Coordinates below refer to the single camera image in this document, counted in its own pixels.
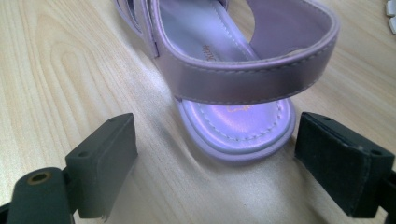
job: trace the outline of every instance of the sandal insole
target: sandal insole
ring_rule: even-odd
[[[172,46],[185,55],[209,62],[259,60],[218,0],[161,1],[161,16]],[[262,150],[290,127],[288,100],[236,106],[182,100],[182,105],[201,138],[227,154]]]

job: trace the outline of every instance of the sandal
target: sandal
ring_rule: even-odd
[[[228,0],[115,0],[175,95],[196,145],[221,161],[262,159],[290,139],[288,99],[323,73],[339,23],[310,0],[247,0],[248,43]]]

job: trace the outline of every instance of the clamp jaw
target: clamp jaw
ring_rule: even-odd
[[[295,156],[347,215],[375,217],[381,206],[386,223],[396,223],[395,156],[389,151],[333,119],[304,112]]]
[[[133,114],[109,119],[66,156],[63,170],[48,167],[22,177],[0,224],[74,223],[108,217],[137,157]]]

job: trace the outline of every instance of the light wood surface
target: light wood surface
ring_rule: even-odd
[[[291,98],[296,112],[336,119],[396,153],[396,36],[386,1],[321,1],[342,30],[323,78]],[[230,12],[251,35],[246,5],[233,0]],[[63,168],[64,156],[104,121],[133,112],[139,158],[117,210],[129,223],[384,220],[381,209],[376,219],[347,217],[293,158],[296,132],[249,166],[209,160],[141,46],[110,0],[0,1],[0,204],[20,177]]]

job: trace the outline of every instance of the mounting hole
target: mounting hole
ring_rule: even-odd
[[[378,151],[378,150],[371,150],[371,154],[376,155],[376,156],[382,156],[382,152]]]
[[[27,183],[29,185],[38,185],[46,182],[48,179],[50,179],[50,172],[41,172],[30,176],[29,179],[27,179]]]
[[[88,152],[82,151],[82,152],[78,153],[78,156],[79,157],[87,157],[88,156]]]

